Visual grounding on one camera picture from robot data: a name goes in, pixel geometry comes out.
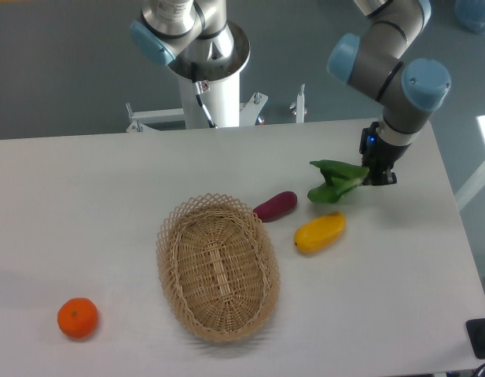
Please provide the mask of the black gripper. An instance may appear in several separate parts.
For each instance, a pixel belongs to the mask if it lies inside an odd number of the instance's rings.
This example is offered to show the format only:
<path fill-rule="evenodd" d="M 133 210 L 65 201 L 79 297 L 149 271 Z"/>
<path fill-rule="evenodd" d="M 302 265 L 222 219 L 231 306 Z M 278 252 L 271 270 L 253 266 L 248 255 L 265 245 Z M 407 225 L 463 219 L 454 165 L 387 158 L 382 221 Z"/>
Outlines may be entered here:
<path fill-rule="evenodd" d="M 362 130 L 359 152 L 362 166 L 368 170 L 367 185 L 395 185 L 397 177 L 392 169 L 409 145 L 390 145 L 378 134 L 379 130 L 381 126 L 378 121 Z"/>

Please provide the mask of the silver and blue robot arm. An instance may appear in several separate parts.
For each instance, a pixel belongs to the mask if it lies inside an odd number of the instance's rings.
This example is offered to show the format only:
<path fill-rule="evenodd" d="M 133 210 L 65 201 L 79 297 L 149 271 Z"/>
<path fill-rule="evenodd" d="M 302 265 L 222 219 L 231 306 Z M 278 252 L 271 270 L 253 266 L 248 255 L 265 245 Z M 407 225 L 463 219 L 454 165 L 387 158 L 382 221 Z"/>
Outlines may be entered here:
<path fill-rule="evenodd" d="M 368 185 L 392 185 L 395 162 L 405 153 L 450 88 L 438 61 L 402 55 L 432 14 L 427 1 L 360 1 L 369 20 L 362 36 L 346 34 L 333 48 L 327 70 L 383 106 L 362 131 L 362 165 Z M 224 1 L 145 1 L 130 36 L 150 61 L 177 77 L 190 129 L 252 126 L 261 100 L 240 105 L 240 74 L 251 47 L 226 16 Z"/>

